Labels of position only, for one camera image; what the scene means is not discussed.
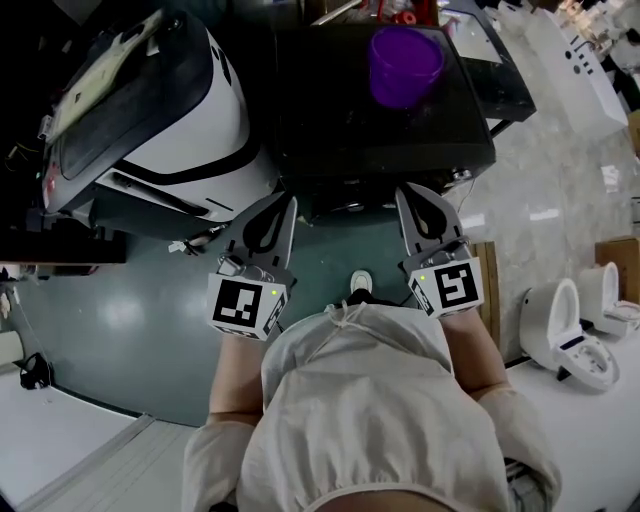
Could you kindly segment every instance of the appliance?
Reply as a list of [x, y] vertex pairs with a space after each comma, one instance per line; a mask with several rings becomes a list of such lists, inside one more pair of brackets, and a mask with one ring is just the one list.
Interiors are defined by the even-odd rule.
[[158, 11], [89, 56], [54, 115], [47, 212], [181, 240], [273, 191], [238, 75], [198, 19]]
[[400, 183], [442, 193], [495, 162], [482, 108], [444, 30], [407, 28], [444, 54], [426, 97], [404, 110], [373, 99], [367, 50], [384, 26], [328, 24], [276, 34], [274, 157], [282, 183], [312, 222], [388, 211]]
[[583, 270], [578, 277], [580, 316], [599, 331], [624, 338], [640, 327], [640, 306], [619, 300], [618, 287], [618, 267], [613, 262]]
[[536, 363], [558, 372], [559, 380], [572, 375], [592, 389], [606, 391], [620, 378], [613, 354], [582, 331], [578, 289], [571, 279], [525, 294], [520, 344]]

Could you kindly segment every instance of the sleeve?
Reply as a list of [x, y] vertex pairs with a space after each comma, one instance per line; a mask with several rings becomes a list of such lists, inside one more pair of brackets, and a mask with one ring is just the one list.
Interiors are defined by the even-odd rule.
[[254, 428], [225, 421], [193, 433], [184, 453], [182, 512], [209, 512], [213, 505], [235, 503], [242, 460]]
[[551, 510], [560, 496], [562, 479], [538, 412], [514, 389], [496, 389], [478, 403], [495, 425], [507, 467], [511, 510]]

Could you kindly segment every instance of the drawstring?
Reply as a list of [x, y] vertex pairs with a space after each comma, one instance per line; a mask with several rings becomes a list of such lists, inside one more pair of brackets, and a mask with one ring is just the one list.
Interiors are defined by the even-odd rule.
[[351, 320], [355, 320], [355, 318], [362, 311], [362, 308], [364, 308], [364, 306], [366, 306], [366, 305], [367, 304], [365, 302], [361, 302], [356, 309], [354, 309], [353, 311], [349, 312], [349, 306], [347, 306], [347, 301], [343, 300], [342, 301], [342, 309], [340, 309], [340, 311], [342, 311], [342, 318], [339, 319], [339, 320], [336, 318], [336, 315], [335, 315], [335, 313], [338, 312], [337, 308], [329, 307], [325, 311], [327, 313], [329, 313], [329, 319], [331, 320], [333, 325], [335, 325], [339, 329], [342, 329], [342, 328], [346, 327], [347, 325], [353, 325], [354, 327], [356, 327], [357, 324], [352, 324]]
[[[306, 362], [311, 361], [316, 356], [316, 354], [320, 352], [320, 350], [322, 350], [324, 346], [327, 343], [329, 343], [334, 338], [334, 336], [338, 334], [340, 330], [344, 329], [345, 327], [352, 326], [352, 327], [355, 327], [356, 329], [365, 330], [365, 329], [362, 329], [360, 325], [354, 324], [351, 321], [355, 320], [358, 317], [358, 315], [366, 307], [366, 305], [367, 305], [366, 302], [361, 302], [358, 305], [358, 307], [351, 312], [349, 312], [349, 306], [347, 306], [346, 300], [342, 301], [342, 308], [340, 310], [338, 310], [338, 308], [332, 305], [327, 306], [324, 312], [328, 313], [329, 320], [331, 320], [331, 323], [335, 325], [336, 328], [333, 330], [333, 332], [329, 336], [327, 336], [327, 338], [322, 343], [320, 343], [320, 345], [316, 347], [313, 353], [306, 358]], [[339, 313], [339, 311], [342, 312], [342, 315], [341, 315], [342, 318], [340, 319], [336, 317], [336, 314]]]

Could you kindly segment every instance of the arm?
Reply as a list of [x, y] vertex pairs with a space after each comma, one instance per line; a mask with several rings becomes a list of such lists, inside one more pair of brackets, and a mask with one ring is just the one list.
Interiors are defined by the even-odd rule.
[[244, 452], [262, 417], [264, 344], [225, 335], [211, 388], [209, 417], [184, 455], [182, 511], [208, 512], [234, 503]]
[[475, 400], [489, 391], [509, 387], [502, 356], [473, 309], [440, 318], [453, 370], [460, 387]]
[[260, 367], [265, 344], [225, 335], [213, 379], [207, 423], [239, 421], [256, 425], [262, 417]]
[[510, 510], [551, 510], [562, 479], [538, 413], [511, 389], [491, 335], [476, 310], [440, 319], [460, 387], [487, 411], [507, 464]]

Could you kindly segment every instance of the floor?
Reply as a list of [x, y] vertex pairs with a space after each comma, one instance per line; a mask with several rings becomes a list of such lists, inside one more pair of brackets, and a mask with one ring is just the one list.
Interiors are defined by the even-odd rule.
[[[597, 144], [575, 135], [537, 57], [523, 39], [501, 36], [538, 112], [499, 135], [497, 163], [447, 197], [461, 205], [472, 240], [496, 242], [500, 344], [511, 360], [520, 354], [523, 293], [575, 277], [593, 264], [594, 242], [631, 233], [630, 198], [640, 195], [640, 165], [626, 131]], [[605, 184], [605, 165], [620, 172], [614, 184]], [[201, 424], [219, 350], [217, 333], [204, 321], [207, 274], [223, 243], [224, 235], [196, 258], [169, 254], [166, 243], [133, 240], [127, 265], [90, 277], [21, 283], [33, 330], [20, 311], [11, 321], [27, 352], [43, 347], [62, 386], [159, 419]], [[403, 258], [396, 222], [337, 229], [301, 224], [291, 263], [299, 282], [281, 323], [344, 297], [357, 268], [373, 273], [379, 296], [403, 300], [407, 289], [396, 267]]]

